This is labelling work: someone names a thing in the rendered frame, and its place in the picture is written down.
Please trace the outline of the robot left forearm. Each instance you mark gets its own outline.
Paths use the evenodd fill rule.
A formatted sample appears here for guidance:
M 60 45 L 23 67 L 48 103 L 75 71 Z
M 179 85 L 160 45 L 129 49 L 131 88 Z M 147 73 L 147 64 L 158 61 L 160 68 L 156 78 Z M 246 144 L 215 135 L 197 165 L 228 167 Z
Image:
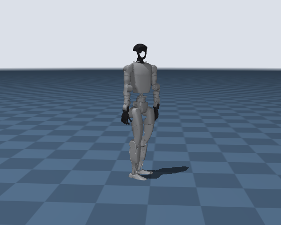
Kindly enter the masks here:
M 153 95 L 154 95 L 154 104 L 153 104 L 153 106 L 154 107 L 156 107 L 157 104 L 160 104 L 159 103 L 160 102 L 159 93 L 160 93 L 160 89 L 153 91 Z

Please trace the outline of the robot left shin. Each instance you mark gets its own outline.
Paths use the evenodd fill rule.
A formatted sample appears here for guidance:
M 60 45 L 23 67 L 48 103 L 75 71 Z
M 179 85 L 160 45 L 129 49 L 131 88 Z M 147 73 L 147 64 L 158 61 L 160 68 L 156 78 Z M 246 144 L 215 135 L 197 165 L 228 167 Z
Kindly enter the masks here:
M 145 160 L 145 156 L 146 156 L 146 152 L 147 152 L 147 146 L 148 145 L 141 146 L 140 161 L 139 161 L 139 167 L 138 167 L 139 171 L 142 171 L 142 166 L 143 166 L 143 162 L 144 162 L 143 160 Z M 141 168 L 141 170 L 140 170 L 140 168 Z

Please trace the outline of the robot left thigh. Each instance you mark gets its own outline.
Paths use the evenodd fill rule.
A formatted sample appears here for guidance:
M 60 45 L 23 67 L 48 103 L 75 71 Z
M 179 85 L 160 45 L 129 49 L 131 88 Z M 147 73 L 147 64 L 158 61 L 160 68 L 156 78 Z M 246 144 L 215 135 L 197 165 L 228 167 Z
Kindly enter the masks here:
M 154 128 L 154 123 L 155 123 L 155 113 L 154 109 L 149 107 L 147 108 L 147 111 L 142 114 L 143 116 L 146 116 L 144 119 L 144 136 L 142 137 L 140 146 L 144 146 L 150 139 L 153 128 Z

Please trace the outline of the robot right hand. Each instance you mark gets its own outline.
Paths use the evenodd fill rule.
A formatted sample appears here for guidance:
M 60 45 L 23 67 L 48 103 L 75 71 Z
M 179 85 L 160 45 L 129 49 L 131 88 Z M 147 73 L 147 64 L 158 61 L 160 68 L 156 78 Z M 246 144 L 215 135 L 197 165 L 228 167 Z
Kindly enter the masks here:
M 129 114 L 128 114 L 128 112 L 129 112 L 129 107 L 127 107 L 127 111 L 125 111 L 125 110 L 123 110 L 123 113 L 122 113 L 122 118 L 121 118 L 121 121 L 124 123 L 124 124 L 130 124 L 130 123 L 128 123 L 128 119 L 131 121 L 131 119 L 129 118 Z M 132 122 L 132 121 L 131 121 Z

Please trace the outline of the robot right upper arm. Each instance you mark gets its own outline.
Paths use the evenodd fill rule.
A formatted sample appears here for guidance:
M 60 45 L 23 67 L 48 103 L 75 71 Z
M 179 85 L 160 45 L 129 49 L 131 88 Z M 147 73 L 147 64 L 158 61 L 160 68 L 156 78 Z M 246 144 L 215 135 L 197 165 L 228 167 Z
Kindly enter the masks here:
M 126 65 L 123 68 L 124 72 L 124 86 L 128 86 L 127 92 L 131 92 L 133 90 L 132 85 L 130 85 L 130 80 L 131 80 L 131 72 L 133 71 L 133 65 Z

